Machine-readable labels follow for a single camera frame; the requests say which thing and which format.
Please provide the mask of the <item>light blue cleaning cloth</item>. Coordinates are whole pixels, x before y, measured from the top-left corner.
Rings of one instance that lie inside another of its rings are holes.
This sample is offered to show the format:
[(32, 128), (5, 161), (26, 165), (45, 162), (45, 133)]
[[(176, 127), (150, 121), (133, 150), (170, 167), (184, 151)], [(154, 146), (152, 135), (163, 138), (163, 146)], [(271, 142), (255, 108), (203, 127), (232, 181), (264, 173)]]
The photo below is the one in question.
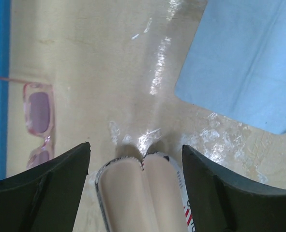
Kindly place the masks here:
[(175, 95), (285, 134), (286, 0), (208, 1)]

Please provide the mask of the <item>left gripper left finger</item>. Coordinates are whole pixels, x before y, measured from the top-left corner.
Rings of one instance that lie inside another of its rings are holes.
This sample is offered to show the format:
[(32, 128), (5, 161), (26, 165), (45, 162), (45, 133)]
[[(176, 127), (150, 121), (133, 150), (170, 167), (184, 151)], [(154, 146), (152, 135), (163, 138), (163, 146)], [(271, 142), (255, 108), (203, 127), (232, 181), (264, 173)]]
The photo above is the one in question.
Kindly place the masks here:
[(0, 232), (71, 232), (88, 175), (90, 144), (0, 180)]

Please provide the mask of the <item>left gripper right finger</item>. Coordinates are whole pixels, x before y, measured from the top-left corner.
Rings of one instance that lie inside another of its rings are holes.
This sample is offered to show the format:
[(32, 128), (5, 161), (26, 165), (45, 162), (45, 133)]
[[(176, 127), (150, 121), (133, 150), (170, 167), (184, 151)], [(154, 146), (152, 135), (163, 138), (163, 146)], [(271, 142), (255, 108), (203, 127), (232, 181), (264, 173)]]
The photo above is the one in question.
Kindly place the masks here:
[(286, 232), (286, 189), (246, 178), (189, 145), (182, 165), (197, 232)]

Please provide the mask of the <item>patterned sunglasses case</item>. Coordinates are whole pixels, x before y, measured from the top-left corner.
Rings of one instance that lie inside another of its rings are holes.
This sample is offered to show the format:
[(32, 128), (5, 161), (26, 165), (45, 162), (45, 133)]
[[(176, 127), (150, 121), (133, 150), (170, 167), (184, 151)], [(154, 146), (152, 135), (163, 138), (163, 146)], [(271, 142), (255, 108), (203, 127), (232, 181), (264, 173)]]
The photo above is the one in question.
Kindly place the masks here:
[(108, 232), (194, 232), (183, 171), (169, 155), (120, 157), (97, 173), (95, 187)]

